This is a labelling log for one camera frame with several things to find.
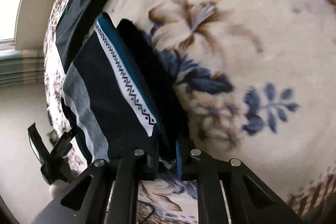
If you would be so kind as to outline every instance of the floral blanket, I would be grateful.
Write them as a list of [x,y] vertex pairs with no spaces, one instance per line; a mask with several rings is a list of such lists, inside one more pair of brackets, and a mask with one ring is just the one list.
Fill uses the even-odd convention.
[[[67,1],[55,1],[44,41],[59,135],[70,129],[55,46]],[[242,160],[304,215],[336,191],[335,8],[335,0],[109,0],[104,11],[143,30],[175,78],[197,147]],[[69,157],[78,172],[87,167],[75,141]],[[139,201],[140,219],[155,207],[147,223],[198,223],[195,184],[171,172],[142,182]]]

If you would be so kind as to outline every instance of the dark blue fabric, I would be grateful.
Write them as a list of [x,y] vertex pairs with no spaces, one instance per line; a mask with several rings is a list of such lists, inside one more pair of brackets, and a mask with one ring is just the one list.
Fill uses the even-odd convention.
[[[123,62],[129,58],[132,57],[124,56]],[[123,97],[96,32],[85,42],[73,64],[85,83],[91,110],[109,143],[109,159],[118,158],[137,148],[153,156],[157,136],[154,133],[148,137]]]
[[179,134],[188,138],[189,127],[187,114],[172,88],[171,77],[132,22],[121,20],[117,31],[140,69],[160,114],[160,128],[164,129],[159,138],[160,154],[172,155],[174,159],[175,141]]
[[99,22],[101,29],[104,31],[106,36],[110,39],[113,46],[117,50],[121,60],[123,61],[123,64],[126,67],[127,72],[131,76],[133,82],[135,83],[139,92],[141,93],[142,98],[146,102],[147,107],[157,119],[157,115],[155,115],[155,113],[158,113],[158,112],[157,110],[153,109],[153,102],[152,103],[149,102],[149,99],[151,98],[151,94],[145,89],[143,89],[143,87],[146,87],[147,85],[145,82],[143,82],[142,78],[139,78],[136,76],[136,74],[139,75],[142,72],[140,72],[138,65],[134,61],[134,59],[133,58],[130,59],[127,57],[127,56],[131,56],[131,54],[129,50],[127,49],[124,41],[120,39],[120,36],[117,30],[115,29],[109,15],[105,12],[100,14],[98,17],[98,22]]

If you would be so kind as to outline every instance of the blue flower pattern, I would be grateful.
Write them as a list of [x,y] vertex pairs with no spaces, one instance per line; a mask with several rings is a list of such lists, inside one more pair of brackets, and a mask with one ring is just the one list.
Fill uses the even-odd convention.
[[182,194],[186,192],[193,199],[197,199],[196,181],[180,181],[169,170],[167,170],[167,172],[160,174],[159,177],[160,179],[167,182],[169,185],[174,185],[172,193]]
[[[264,106],[260,105],[260,96],[255,87],[251,86],[245,94],[244,102],[249,107],[245,114],[248,123],[241,128],[248,135],[254,135],[262,131],[266,124],[273,133],[277,133],[277,117],[282,122],[288,122],[286,110],[296,112],[300,106],[295,102],[289,102],[293,96],[293,90],[290,88],[283,90],[277,101],[276,88],[273,83],[266,83],[264,93],[268,99],[268,103]],[[268,119],[266,122],[259,116],[261,111],[267,111]]]
[[[159,25],[154,25],[149,34],[143,32],[143,36],[149,45],[151,45],[152,37],[159,27]],[[233,91],[233,85],[226,75],[212,77],[209,69],[200,67],[193,60],[188,59],[187,55],[181,57],[177,50],[157,51],[154,49],[154,51],[163,64],[165,71],[173,78],[173,82],[177,85],[187,84],[186,91],[188,93],[196,90],[215,95],[221,92],[229,93]]]

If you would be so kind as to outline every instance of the floral pattern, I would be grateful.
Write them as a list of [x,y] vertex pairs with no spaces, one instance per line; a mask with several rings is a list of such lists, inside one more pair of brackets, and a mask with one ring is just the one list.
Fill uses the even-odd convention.
[[[67,1],[55,1],[44,42],[47,103],[58,135],[70,129],[59,101],[64,72],[54,45],[55,28]],[[327,93],[325,83],[320,86],[318,84],[323,77],[332,78],[327,77],[325,72],[334,67],[323,50],[332,52],[333,49],[328,48],[325,42],[336,41],[336,35],[332,38],[327,37],[330,33],[328,24],[334,26],[334,20],[331,19],[335,16],[336,1],[285,0],[290,11],[282,3],[284,0],[273,0],[271,6],[267,6],[267,0],[253,1],[109,0],[108,4],[116,2],[122,9],[115,5],[106,5],[104,9],[115,23],[126,11],[129,19],[143,30],[145,39],[172,77],[174,90],[188,112],[190,122],[195,126],[193,137],[198,145],[219,159],[242,157],[241,160],[254,164],[257,175],[270,178],[266,183],[274,187],[274,191],[284,200],[289,199],[289,205],[302,215],[336,190],[334,170],[326,176],[325,182],[322,183],[324,186],[318,184],[314,186],[315,190],[307,190],[307,193],[299,190],[297,193],[297,189],[302,185],[309,184],[307,179],[317,181],[319,174],[313,174],[314,170],[325,170],[322,166],[311,168],[306,150],[309,150],[315,159],[322,159],[317,155],[315,148],[328,144],[319,143],[312,146],[311,139],[314,144],[317,139],[311,135],[306,137],[310,129],[306,128],[306,132],[302,133],[304,130],[301,130],[301,127],[309,124],[304,115],[309,116],[310,120],[316,120],[324,111],[322,108],[316,108],[319,102],[324,100],[322,94],[332,97]],[[139,5],[140,13],[130,13],[127,10],[133,2]],[[245,9],[242,9],[244,13],[239,13],[240,7]],[[267,21],[262,19],[265,11],[271,11],[265,16]],[[255,17],[255,20],[249,21],[249,17]],[[311,23],[309,29],[294,32],[300,22],[302,25]],[[313,43],[307,46],[311,40],[310,30],[320,34],[321,38],[314,38],[319,42],[319,47],[315,47]],[[274,46],[273,41],[277,41],[278,46]],[[304,71],[299,61],[296,64],[291,63],[292,60],[300,60],[300,55],[310,59],[304,62],[301,60],[307,67],[304,68],[307,69],[304,75],[298,73],[299,69]],[[268,60],[273,60],[277,66],[273,67]],[[272,73],[265,71],[263,64],[271,67]],[[293,68],[291,72],[288,71],[289,66]],[[324,69],[316,76],[314,69],[322,66]],[[313,78],[317,79],[316,90],[319,92],[311,92],[307,98],[303,94],[313,86],[307,79]],[[328,106],[325,116],[332,115],[332,112],[332,107]],[[322,122],[321,116],[319,117],[317,123],[330,123]],[[314,130],[324,132],[326,129]],[[285,148],[278,145],[279,140]],[[300,143],[303,147],[293,148],[292,143]],[[283,149],[292,153],[293,158],[286,158],[287,153],[283,153]],[[71,167],[79,173],[87,167],[76,143],[73,143],[68,156]],[[262,169],[263,166],[272,172]],[[296,170],[298,166],[303,175],[300,179],[293,179],[291,173],[293,168]],[[286,181],[285,185],[278,181],[279,174],[283,181]],[[153,204],[155,213],[146,223],[198,223],[195,183],[180,182],[175,177],[173,168],[163,171],[160,179],[155,182],[141,183],[140,220],[149,215],[149,204]]]
[[273,113],[276,112],[278,118],[282,122],[287,122],[285,109],[295,112],[299,107],[297,103],[288,102],[288,100],[292,98],[292,89],[288,88],[283,90],[277,102],[275,102],[276,88],[273,83],[267,83],[264,92],[268,99],[268,104],[265,106],[260,105],[260,97],[254,87],[250,87],[250,90],[245,95],[245,103],[249,106],[249,110],[245,115],[248,124],[243,125],[242,129],[249,135],[254,135],[257,132],[262,131],[265,126],[264,120],[258,115],[260,110],[265,109],[267,111],[267,125],[271,131],[277,133],[277,119]]

